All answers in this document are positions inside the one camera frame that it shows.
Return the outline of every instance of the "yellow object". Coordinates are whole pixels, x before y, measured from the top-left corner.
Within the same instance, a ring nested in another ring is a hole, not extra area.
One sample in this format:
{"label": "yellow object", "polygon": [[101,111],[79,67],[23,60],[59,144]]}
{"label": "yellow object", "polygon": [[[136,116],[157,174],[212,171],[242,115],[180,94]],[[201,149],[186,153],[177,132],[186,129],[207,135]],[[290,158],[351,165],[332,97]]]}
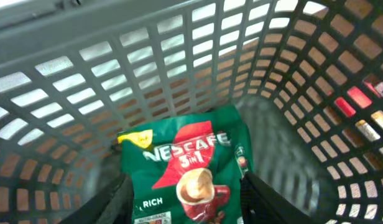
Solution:
{"label": "yellow object", "polygon": [[123,140],[130,140],[135,145],[146,149],[152,144],[153,130],[145,130],[138,133],[130,133],[122,136],[118,136],[118,143],[122,143]]}

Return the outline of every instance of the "gray plastic basket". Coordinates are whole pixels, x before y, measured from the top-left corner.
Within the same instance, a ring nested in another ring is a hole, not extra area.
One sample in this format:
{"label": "gray plastic basket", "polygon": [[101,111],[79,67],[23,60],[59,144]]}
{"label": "gray plastic basket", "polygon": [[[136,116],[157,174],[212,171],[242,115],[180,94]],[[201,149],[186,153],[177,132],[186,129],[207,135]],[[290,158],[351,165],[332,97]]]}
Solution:
{"label": "gray plastic basket", "polygon": [[0,223],[57,223],[119,175],[117,132],[224,103],[297,208],[383,221],[383,1],[69,5],[0,20]]}

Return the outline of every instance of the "coffee packet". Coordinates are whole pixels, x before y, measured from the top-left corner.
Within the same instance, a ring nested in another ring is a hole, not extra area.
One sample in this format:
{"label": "coffee packet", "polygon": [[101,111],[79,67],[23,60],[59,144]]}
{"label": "coffee packet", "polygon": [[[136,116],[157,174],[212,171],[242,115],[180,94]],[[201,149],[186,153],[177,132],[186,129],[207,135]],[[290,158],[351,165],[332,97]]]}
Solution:
{"label": "coffee packet", "polygon": [[251,140],[234,106],[143,124],[118,134],[132,177],[132,222],[243,223],[240,179]]}

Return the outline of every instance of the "coffee pouch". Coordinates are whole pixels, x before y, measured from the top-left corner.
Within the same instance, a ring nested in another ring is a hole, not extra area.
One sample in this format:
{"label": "coffee pouch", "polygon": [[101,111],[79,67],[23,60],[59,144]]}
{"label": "coffee pouch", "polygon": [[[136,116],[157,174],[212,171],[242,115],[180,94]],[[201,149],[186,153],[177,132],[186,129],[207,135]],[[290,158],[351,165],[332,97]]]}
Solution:
{"label": "coffee pouch", "polygon": [[235,107],[143,124],[118,142],[134,187],[133,223],[242,223],[239,180],[253,165]]}

